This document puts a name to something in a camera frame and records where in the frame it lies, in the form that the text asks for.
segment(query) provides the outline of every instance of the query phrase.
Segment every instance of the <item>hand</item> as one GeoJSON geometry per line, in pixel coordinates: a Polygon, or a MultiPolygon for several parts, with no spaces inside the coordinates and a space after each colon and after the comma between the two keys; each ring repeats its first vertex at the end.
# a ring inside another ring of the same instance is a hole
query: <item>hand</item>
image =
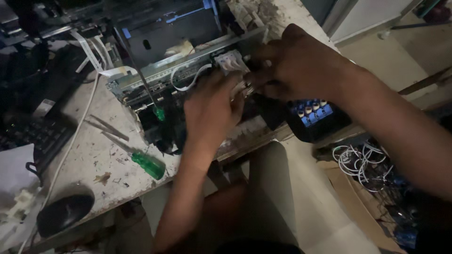
{"type": "Polygon", "coordinates": [[[356,83],[357,74],[366,72],[294,24],[284,30],[281,40],[263,45],[252,59],[270,60],[271,66],[245,79],[258,92],[281,100],[321,98],[338,103],[356,83]]]}
{"type": "Polygon", "coordinates": [[[242,93],[231,102],[231,90],[242,80],[239,72],[227,77],[216,70],[208,78],[201,79],[194,93],[184,103],[187,123],[186,147],[210,152],[212,157],[226,138],[226,134],[242,117],[244,98],[242,93]]]}

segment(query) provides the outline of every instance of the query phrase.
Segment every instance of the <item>tangled wire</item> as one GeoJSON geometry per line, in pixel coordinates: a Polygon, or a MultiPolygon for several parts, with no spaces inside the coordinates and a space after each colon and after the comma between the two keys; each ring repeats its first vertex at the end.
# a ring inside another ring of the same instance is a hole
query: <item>tangled wire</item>
{"type": "Polygon", "coordinates": [[[337,146],[333,149],[333,157],[344,173],[357,177],[359,183],[373,193],[384,188],[386,178],[394,167],[388,165],[389,159],[383,150],[368,141],[364,142],[361,149],[352,145],[337,146]]]}

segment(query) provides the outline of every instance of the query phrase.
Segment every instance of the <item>wall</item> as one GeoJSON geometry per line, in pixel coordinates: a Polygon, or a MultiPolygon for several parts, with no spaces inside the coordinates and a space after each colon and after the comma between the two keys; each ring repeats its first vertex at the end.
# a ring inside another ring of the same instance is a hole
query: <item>wall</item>
{"type": "Polygon", "coordinates": [[[335,43],[400,16],[412,0],[359,0],[331,36],[335,43]]]}

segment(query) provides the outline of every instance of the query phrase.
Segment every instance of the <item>paper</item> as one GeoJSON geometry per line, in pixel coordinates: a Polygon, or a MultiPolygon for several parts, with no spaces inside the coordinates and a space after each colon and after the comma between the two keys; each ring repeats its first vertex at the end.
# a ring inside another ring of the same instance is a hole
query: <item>paper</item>
{"type": "Polygon", "coordinates": [[[0,211],[11,208],[14,197],[23,188],[28,188],[39,178],[25,168],[27,162],[33,162],[34,144],[16,147],[0,152],[0,211]]]}

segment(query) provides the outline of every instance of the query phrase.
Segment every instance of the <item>white flat cable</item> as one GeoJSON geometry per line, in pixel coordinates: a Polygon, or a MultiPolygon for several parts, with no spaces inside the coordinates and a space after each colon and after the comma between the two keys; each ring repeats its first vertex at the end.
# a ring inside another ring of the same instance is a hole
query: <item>white flat cable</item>
{"type": "Polygon", "coordinates": [[[172,86],[173,86],[174,88],[176,88],[176,90],[178,90],[178,91],[187,91],[188,89],[192,88],[192,87],[195,85],[196,79],[198,78],[199,74],[200,74],[203,70],[205,70],[205,69],[207,69],[207,68],[212,68],[212,64],[206,64],[206,65],[202,66],[201,68],[199,68],[199,70],[198,70],[198,72],[196,73],[195,78],[193,79],[192,83],[189,84],[189,85],[186,86],[186,87],[183,87],[183,88],[176,87],[176,86],[174,85],[174,83],[173,83],[174,74],[175,74],[175,73],[177,72],[177,70],[178,70],[179,68],[181,68],[181,67],[188,67],[188,66],[187,66],[187,65],[181,65],[181,66],[178,66],[178,67],[174,68],[173,71],[171,72],[171,77],[170,77],[170,80],[169,80],[169,81],[171,82],[172,86]]]}
{"type": "MultiPolygon", "coordinates": [[[[72,146],[74,145],[75,139],[77,138],[77,134],[79,133],[80,127],[82,126],[83,120],[85,119],[86,114],[88,113],[88,109],[89,109],[89,107],[91,106],[91,102],[93,101],[94,92],[96,91],[98,81],[99,81],[99,73],[96,73],[96,79],[94,80],[94,87],[93,87],[93,90],[91,91],[91,95],[90,95],[90,97],[89,97],[88,104],[86,105],[85,112],[83,112],[83,116],[82,116],[82,118],[80,119],[79,125],[77,126],[77,130],[76,130],[75,133],[74,133],[74,137],[72,138],[71,143],[69,144],[69,147],[68,147],[67,150],[66,150],[66,153],[64,154],[63,158],[62,158],[61,161],[60,161],[60,164],[59,164],[58,167],[56,168],[57,170],[55,171],[55,175],[53,175],[52,182],[50,183],[49,192],[47,193],[46,199],[44,200],[44,202],[43,202],[42,205],[41,205],[40,211],[41,211],[41,210],[44,208],[44,206],[47,204],[47,201],[48,201],[49,198],[50,198],[50,195],[51,195],[51,193],[52,193],[53,186],[55,185],[55,182],[56,182],[56,179],[57,179],[57,177],[58,177],[58,174],[60,173],[60,170],[61,170],[61,168],[63,167],[63,163],[64,163],[64,161],[66,160],[66,157],[68,156],[68,154],[69,154],[69,152],[70,152],[72,146]]],[[[21,254],[22,251],[24,250],[25,245],[27,244],[27,242],[28,242],[30,236],[33,234],[35,228],[36,228],[36,225],[35,225],[35,227],[31,230],[31,234],[27,237],[27,239],[25,239],[25,241],[24,241],[24,242],[22,243],[22,245],[20,246],[20,249],[19,249],[19,251],[18,251],[18,254],[21,254]]]]}

